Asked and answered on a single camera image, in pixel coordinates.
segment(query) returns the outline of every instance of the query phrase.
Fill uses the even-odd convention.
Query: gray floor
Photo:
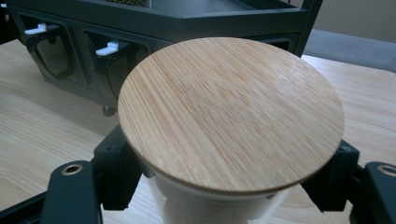
[[[313,30],[304,54],[396,73],[396,43]]]

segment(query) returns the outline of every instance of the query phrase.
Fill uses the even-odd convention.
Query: black organizer
[[[151,0],[150,7],[134,7],[106,0],[9,0],[7,11],[46,81],[117,108],[132,69],[176,42],[241,37],[301,56],[321,2]]]

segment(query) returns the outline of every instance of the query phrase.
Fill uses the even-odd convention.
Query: bamboo lid
[[[227,37],[151,54],[124,82],[119,114],[154,172],[225,195],[304,181],[344,130],[341,102],[317,70],[282,49]]]

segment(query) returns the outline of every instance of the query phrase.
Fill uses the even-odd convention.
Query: white handle
[[[47,26],[45,23],[40,23],[37,25],[37,28],[32,29],[32,30],[25,30],[25,33],[27,35],[37,35],[41,33],[47,32]]]
[[[108,42],[107,48],[97,50],[96,54],[99,56],[107,56],[107,55],[115,53],[117,51],[119,51],[119,43]]]

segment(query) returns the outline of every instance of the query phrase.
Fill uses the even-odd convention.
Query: white switch
[[[41,33],[47,32],[47,26],[45,23],[40,23],[37,25],[37,28],[32,29],[32,30],[25,30],[25,33],[27,35],[37,35]]]
[[[119,51],[119,43],[108,42],[107,48],[97,50],[96,54],[99,56],[107,56],[107,55],[115,53],[117,51]]]

